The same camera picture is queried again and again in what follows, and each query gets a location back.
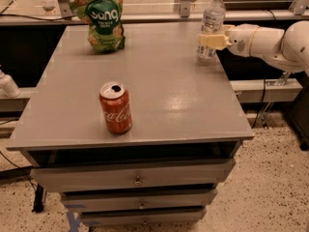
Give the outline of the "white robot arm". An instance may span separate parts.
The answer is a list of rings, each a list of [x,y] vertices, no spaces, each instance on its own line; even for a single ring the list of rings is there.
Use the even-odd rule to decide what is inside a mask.
[[[200,46],[216,50],[228,48],[241,57],[262,59],[288,73],[309,71],[309,21],[301,20],[287,30],[254,24],[223,25],[219,32],[200,33]]]

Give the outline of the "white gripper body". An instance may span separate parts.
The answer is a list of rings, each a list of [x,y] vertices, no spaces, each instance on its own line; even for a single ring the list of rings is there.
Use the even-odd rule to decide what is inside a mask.
[[[230,52],[237,56],[249,57],[253,36],[258,28],[258,25],[253,24],[236,26],[229,35],[231,45],[228,49]]]

